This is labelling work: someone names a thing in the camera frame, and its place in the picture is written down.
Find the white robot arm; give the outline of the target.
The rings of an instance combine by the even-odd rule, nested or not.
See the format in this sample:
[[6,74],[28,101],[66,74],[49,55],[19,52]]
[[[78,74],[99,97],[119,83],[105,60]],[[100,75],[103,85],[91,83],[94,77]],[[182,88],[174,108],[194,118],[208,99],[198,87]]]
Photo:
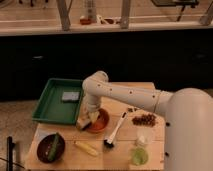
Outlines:
[[213,171],[213,97],[196,88],[174,93],[112,84],[97,71],[82,84],[86,109],[108,97],[165,119],[164,171]]

